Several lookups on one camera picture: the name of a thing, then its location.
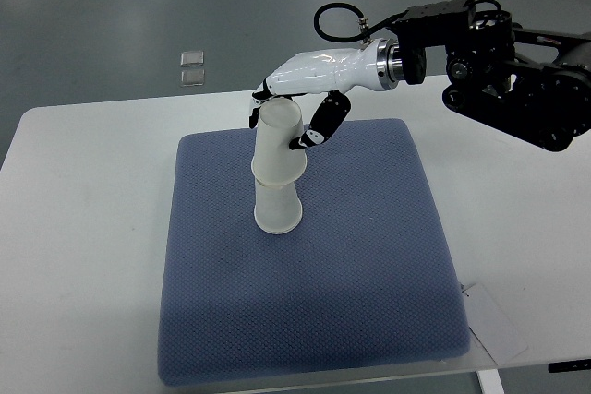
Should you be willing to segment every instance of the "robotic finger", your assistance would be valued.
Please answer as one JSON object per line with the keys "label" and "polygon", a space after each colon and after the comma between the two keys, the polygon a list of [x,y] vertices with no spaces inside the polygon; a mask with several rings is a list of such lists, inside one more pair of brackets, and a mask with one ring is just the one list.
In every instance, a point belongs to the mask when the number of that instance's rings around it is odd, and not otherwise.
{"label": "robotic finger", "polygon": [[351,102],[347,96],[338,90],[329,92],[312,116],[308,130],[301,137],[293,139],[289,148],[310,148],[326,142],[336,132],[349,111]]}

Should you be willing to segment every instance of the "white table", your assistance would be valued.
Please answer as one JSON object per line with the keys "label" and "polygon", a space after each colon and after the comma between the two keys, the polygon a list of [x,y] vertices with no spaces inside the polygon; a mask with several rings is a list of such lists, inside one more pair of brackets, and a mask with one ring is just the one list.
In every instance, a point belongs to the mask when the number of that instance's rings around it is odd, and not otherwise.
{"label": "white table", "polygon": [[[546,152],[446,110],[445,86],[434,77],[384,93],[353,89],[350,118],[408,124],[458,278],[483,283],[528,344],[505,366],[588,358],[591,136]],[[320,100],[297,98],[305,121]],[[0,171],[0,392],[175,392],[157,377],[156,343],[176,146],[186,134],[245,127],[248,105],[242,91],[23,116]],[[474,341],[447,362],[196,392],[494,367]]]}

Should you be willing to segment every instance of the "black cable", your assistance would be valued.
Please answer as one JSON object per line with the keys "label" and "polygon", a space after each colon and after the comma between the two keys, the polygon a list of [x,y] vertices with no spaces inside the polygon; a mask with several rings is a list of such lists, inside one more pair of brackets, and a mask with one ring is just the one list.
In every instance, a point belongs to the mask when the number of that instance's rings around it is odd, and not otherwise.
{"label": "black cable", "polygon": [[373,34],[374,32],[382,30],[382,29],[386,28],[388,25],[391,25],[392,22],[394,22],[397,18],[401,18],[404,14],[406,14],[406,12],[394,14],[388,18],[385,18],[382,22],[374,25],[373,27],[368,28],[367,30],[365,30],[363,32],[360,32],[356,36],[338,37],[338,36],[331,36],[330,34],[327,34],[320,27],[320,16],[322,15],[322,13],[328,11],[329,9],[336,9],[336,8],[347,9],[349,11],[352,11],[355,14],[357,14],[357,16],[359,18],[363,18],[364,14],[356,6],[353,6],[351,4],[342,3],[342,2],[335,2],[332,4],[326,4],[325,6],[321,6],[318,9],[318,11],[316,11],[316,14],[314,15],[314,30],[316,30],[318,35],[322,39],[324,39],[325,41],[337,42],[337,43],[350,43],[350,42],[362,41],[362,40],[366,39],[367,37],[370,37],[371,34]]}
{"label": "black cable", "polygon": [[478,4],[493,4],[498,11],[502,11],[502,6],[499,2],[497,2],[496,0],[475,0],[474,2],[472,2],[472,5],[478,5]]}

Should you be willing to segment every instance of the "paper cup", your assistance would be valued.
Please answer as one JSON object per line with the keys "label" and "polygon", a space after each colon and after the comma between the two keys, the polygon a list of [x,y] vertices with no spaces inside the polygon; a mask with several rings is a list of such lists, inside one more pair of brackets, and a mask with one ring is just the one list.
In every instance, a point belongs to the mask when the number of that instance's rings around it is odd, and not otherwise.
{"label": "paper cup", "polygon": [[302,112],[285,98],[263,103],[259,112],[252,172],[262,184],[287,185],[306,170],[306,152],[290,150],[289,142],[304,134]]}
{"label": "paper cup", "polygon": [[296,184],[265,186],[255,179],[255,222],[262,231],[285,234],[302,220],[302,202]]}

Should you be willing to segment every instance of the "stacked paper cups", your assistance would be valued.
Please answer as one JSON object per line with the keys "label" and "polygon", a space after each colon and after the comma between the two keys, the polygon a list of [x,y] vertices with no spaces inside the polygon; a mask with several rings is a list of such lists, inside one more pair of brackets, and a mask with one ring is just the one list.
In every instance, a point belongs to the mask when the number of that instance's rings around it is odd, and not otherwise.
{"label": "stacked paper cups", "polygon": [[290,150],[288,145],[303,133],[302,113],[294,101],[277,98],[260,107],[251,167],[255,221],[267,233],[289,233],[302,219],[295,181],[306,170],[307,158],[303,149]]}

